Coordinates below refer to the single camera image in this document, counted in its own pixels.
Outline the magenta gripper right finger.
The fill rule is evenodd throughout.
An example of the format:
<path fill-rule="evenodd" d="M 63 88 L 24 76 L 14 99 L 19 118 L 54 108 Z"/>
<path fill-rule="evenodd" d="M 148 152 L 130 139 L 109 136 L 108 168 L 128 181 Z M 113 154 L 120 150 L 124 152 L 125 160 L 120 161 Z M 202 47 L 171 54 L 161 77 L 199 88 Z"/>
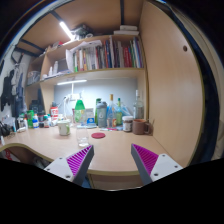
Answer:
<path fill-rule="evenodd" d="M 131 145 L 131 155 L 143 185 L 155 182 L 182 169 L 182 166 L 167 154 L 158 155 L 136 144 Z"/>

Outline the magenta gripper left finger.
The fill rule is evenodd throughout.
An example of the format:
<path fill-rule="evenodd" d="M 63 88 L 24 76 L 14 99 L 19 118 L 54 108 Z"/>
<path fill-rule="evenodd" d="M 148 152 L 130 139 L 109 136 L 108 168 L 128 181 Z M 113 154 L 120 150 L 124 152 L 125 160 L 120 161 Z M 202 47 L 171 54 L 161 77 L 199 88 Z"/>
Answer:
<path fill-rule="evenodd" d="M 89 145 L 68 157 L 55 159 L 45 171 L 81 186 L 93 156 L 94 146 Z"/>

